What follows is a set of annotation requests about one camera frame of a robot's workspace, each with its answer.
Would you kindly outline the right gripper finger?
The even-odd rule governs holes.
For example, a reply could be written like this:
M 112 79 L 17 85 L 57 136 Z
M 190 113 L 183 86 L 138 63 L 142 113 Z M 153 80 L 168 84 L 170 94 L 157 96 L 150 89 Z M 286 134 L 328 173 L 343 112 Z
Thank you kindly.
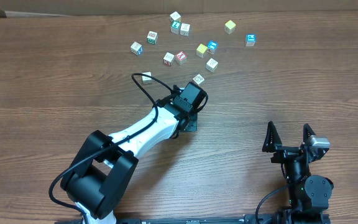
M 277 129 L 273 121 L 269 121 L 262 151 L 276 152 L 279 147 L 282 147 L 282 141 L 277 133 Z
M 307 142 L 310 136 L 315 135 L 314 131 L 308 123 L 303 126 L 303 142 Z

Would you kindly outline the blue edged wooden block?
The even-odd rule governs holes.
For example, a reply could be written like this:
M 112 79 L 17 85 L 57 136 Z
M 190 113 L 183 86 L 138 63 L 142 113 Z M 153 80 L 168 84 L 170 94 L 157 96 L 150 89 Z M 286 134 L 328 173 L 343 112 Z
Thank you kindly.
M 138 42 L 133 42 L 133 44 L 131 45 L 131 52 L 136 54 L 136 55 L 140 55 L 142 54 L 142 52 L 144 51 L 143 46 L 138 43 Z

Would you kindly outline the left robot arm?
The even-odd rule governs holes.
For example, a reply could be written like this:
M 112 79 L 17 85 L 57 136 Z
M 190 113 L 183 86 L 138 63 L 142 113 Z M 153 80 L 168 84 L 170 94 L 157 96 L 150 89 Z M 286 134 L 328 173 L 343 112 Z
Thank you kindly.
M 175 86 L 132 126 L 109 135 L 92 132 L 60 182 L 73 207 L 82 214 L 83 223 L 115 223 L 113 211 L 140 157 L 182 131 L 196 131 L 197 114 L 207 100 L 207 93 L 194 83 L 184 88 Z

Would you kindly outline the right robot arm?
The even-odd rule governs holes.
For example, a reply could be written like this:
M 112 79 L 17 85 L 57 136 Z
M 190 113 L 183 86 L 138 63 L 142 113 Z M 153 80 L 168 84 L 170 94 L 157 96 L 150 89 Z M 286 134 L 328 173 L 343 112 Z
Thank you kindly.
M 284 146 L 272 121 L 268 122 L 263 152 L 272 153 L 274 164 L 280 164 L 286 185 L 266 195 L 255 210 L 257 223 L 329 223 L 329 208 L 333 182 L 310 172 L 310 163 L 322 159 L 329 151 L 326 137 L 317 136 L 309 124 L 303 126 L 303 142 L 300 146 Z M 262 204 L 271 196 L 288 190 L 289 206 L 274 214 L 259 215 Z

